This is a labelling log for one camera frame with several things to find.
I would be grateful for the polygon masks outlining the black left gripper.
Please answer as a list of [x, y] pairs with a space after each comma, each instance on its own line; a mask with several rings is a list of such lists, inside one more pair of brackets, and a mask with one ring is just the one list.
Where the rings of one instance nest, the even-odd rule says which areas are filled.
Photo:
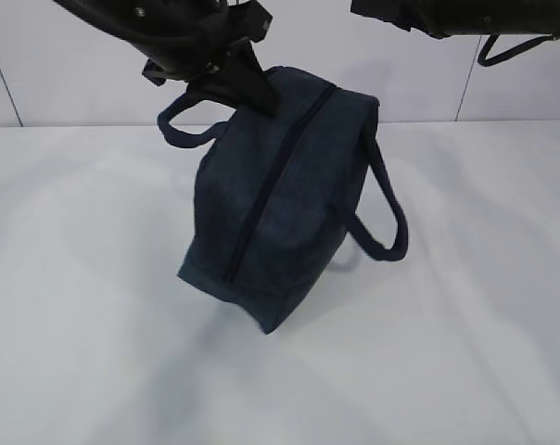
[[266, 37], [272, 19], [264, 8], [223, 8], [199, 20], [179, 41], [147, 46], [142, 75], [157, 86], [183, 81], [189, 93], [273, 116], [279, 94], [252, 47]]

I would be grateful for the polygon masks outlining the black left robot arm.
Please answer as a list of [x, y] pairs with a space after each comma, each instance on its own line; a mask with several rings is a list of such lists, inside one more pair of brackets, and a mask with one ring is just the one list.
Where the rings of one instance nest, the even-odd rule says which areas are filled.
[[60, 0], [92, 27], [147, 58], [142, 74], [156, 86], [182, 81], [186, 92], [272, 117], [280, 96], [253, 51], [273, 17], [258, 1]]

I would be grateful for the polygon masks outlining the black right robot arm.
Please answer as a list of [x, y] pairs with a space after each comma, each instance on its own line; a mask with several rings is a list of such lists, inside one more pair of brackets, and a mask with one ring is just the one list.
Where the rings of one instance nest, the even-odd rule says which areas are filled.
[[350, 12], [434, 38], [478, 34], [560, 36], [560, 0], [361, 0]]

